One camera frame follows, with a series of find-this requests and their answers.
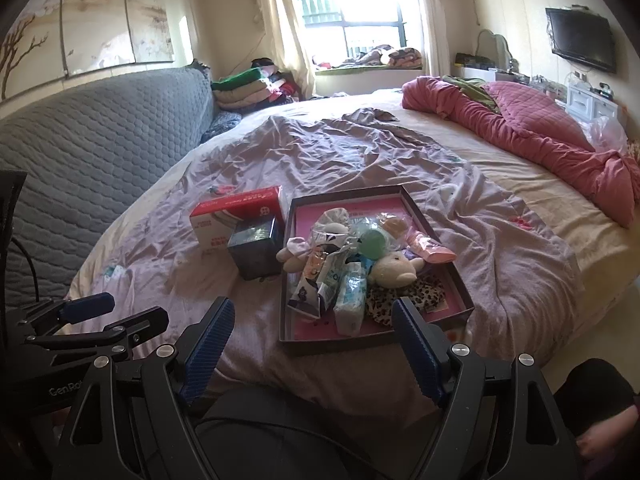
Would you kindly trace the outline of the folded clothes stack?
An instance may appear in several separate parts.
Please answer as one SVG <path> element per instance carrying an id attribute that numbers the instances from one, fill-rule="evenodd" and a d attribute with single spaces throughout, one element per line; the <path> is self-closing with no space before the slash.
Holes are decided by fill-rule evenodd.
<path id="1" fill-rule="evenodd" d="M 241 115 L 302 98 L 293 75 L 280 70 L 270 58 L 255 58 L 248 70 L 213 81 L 212 90 L 222 110 Z"/>

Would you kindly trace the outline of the red white tissue box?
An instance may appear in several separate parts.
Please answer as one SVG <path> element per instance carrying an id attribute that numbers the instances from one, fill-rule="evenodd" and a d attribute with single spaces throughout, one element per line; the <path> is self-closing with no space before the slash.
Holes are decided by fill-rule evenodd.
<path id="1" fill-rule="evenodd" d="M 211 252 L 227 246 L 239 223 L 267 217 L 284 226 L 279 185 L 204 200 L 192 210 L 189 220 L 201 250 Z"/>

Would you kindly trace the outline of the window with curtains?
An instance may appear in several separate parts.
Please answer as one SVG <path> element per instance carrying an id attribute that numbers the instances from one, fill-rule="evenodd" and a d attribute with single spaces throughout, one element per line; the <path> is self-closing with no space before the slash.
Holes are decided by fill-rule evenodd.
<path id="1" fill-rule="evenodd" d="M 450 47 L 442 0 L 257 0 L 268 55 L 294 77 L 302 95 L 316 90 L 320 65 L 342 62 L 378 40 L 375 29 L 395 34 L 398 47 L 414 47 L 427 75 L 449 70 Z"/>

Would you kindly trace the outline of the cream plush toy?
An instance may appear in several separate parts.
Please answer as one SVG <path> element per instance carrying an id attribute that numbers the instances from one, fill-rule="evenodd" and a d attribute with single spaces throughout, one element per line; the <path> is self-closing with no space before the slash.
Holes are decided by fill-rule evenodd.
<path id="1" fill-rule="evenodd" d="M 424 266 L 425 261 L 420 257 L 408 259 L 402 252 L 390 252 L 375 261 L 368 283 L 386 289 L 403 288 L 418 279 L 418 273 Z"/>

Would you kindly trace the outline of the white drawer cabinet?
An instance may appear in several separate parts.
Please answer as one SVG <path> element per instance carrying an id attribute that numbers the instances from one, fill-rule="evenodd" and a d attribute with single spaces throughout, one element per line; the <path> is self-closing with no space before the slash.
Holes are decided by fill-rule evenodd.
<path id="1" fill-rule="evenodd" d="M 592 122 L 600 117 L 615 118 L 626 127 L 627 116 L 623 107 L 599 93 L 569 84 L 566 92 L 565 111 L 581 122 Z"/>

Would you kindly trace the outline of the tree painting wall panel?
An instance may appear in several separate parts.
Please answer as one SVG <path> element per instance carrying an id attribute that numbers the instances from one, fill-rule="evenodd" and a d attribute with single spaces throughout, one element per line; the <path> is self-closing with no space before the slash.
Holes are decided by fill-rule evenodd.
<path id="1" fill-rule="evenodd" d="M 173 59 L 164 0 L 29 0 L 1 41 L 1 99 L 97 70 Z"/>

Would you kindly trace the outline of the mauve dotted bed sheet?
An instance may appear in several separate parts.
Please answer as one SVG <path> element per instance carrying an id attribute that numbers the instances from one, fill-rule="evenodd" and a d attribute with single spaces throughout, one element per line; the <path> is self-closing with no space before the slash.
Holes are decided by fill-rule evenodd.
<path id="1" fill-rule="evenodd" d="M 200 247 L 189 217 L 218 186 L 236 192 L 280 188 L 282 205 L 302 200 L 295 232 L 308 234 L 322 212 L 341 206 L 373 217 L 407 192 L 444 245 L 473 310 L 465 341 L 478 353 L 547 361 L 577 322 L 582 280 L 576 258 L 525 203 L 428 136 L 380 122 L 372 110 L 318 122 L 271 117 L 252 132 L 195 150 L 156 185 L 158 200 L 133 204 L 126 233 L 102 237 L 70 286 L 78 298 L 109 292 L 116 310 L 167 310 L 174 341 L 213 300 L 236 307 L 214 391 L 262 384 L 324 408 L 405 420 L 430 407 L 394 344 L 296 356 L 279 337 L 290 315 L 275 278 L 244 281 L 228 252 Z"/>

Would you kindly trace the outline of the pink tube package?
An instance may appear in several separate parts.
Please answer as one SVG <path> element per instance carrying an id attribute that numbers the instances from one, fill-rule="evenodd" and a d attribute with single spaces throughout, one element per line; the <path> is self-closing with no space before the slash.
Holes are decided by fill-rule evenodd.
<path id="1" fill-rule="evenodd" d="M 429 264 L 452 263 L 457 255 L 422 231 L 411 230 L 407 235 L 409 249 Z"/>

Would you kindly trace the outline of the printed snack packet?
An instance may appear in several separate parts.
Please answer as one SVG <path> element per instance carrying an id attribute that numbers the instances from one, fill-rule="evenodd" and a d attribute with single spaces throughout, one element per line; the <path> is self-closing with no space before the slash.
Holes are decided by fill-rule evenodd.
<path id="1" fill-rule="evenodd" d="M 346 260 L 351 254 L 352 246 L 348 243 L 342 246 L 314 244 L 286 305 L 304 318 L 314 321 L 321 318 L 334 304 Z"/>

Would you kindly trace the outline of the leopard print fabric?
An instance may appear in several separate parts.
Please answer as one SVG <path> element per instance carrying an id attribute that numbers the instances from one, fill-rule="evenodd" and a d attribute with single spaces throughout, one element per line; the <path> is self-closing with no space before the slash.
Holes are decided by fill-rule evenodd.
<path id="1" fill-rule="evenodd" d="M 392 310 L 396 300 L 408 298 L 420 313 L 433 313 L 446 308 L 445 287 L 439 278 L 424 276 L 401 288 L 369 285 L 366 315 L 378 325 L 392 326 Z"/>

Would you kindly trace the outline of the pink shallow tray box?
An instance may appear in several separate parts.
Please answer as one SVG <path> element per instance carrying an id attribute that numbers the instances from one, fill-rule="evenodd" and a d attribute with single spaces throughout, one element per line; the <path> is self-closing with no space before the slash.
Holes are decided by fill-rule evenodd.
<path id="1" fill-rule="evenodd" d="M 400 185 L 292 201 L 285 235 L 311 247 L 305 274 L 283 278 L 279 340 L 297 354 L 390 344 L 392 307 L 406 297 L 450 340 L 474 306 L 452 260 Z"/>

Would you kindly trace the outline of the white frilly fabric item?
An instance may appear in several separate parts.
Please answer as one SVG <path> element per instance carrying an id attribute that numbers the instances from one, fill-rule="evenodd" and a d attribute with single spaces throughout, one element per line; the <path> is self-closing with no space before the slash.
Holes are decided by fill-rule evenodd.
<path id="1" fill-rule="evenodd" d="M 345 208 L 328 209 L 311 228 L 311 247 L 327 254 L 338 252 L 349 238 L 349 228 L 350 215 Z"/>

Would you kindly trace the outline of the black wall television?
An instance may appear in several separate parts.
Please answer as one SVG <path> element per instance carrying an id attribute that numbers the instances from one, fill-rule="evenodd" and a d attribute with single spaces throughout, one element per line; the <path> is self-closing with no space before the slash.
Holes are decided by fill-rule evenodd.
<path id="1" fill-rule="evenodd" d="M 558 8 L 547 8 L 546 15 L 553 54 L 601 72 L 616 73 L 615 40 L 606 18 Z"/>

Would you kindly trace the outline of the green item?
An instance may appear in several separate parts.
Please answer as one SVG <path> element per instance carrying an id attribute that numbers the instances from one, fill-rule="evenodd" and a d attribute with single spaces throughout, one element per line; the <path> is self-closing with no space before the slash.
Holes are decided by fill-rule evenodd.
<path id="1" fill-rule="evenodd" d="M 394 239 L 383 229 L 382 222 L 378 218 L 357 217 L 352 219 L 350 225 L 360 256 L 376 261 L 393 251 Z"/>

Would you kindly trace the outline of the dark blue square box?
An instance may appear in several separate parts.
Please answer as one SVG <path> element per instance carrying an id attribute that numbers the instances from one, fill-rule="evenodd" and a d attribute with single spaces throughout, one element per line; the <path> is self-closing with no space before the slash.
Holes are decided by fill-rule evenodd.
<path id="1" fill-rule="evenodd" d="M 239 222 L 227 244 L 228 253 L 245 281 L 281 273 L 277 253 L 283 234 L 276 217 L 265 216 Z"/>

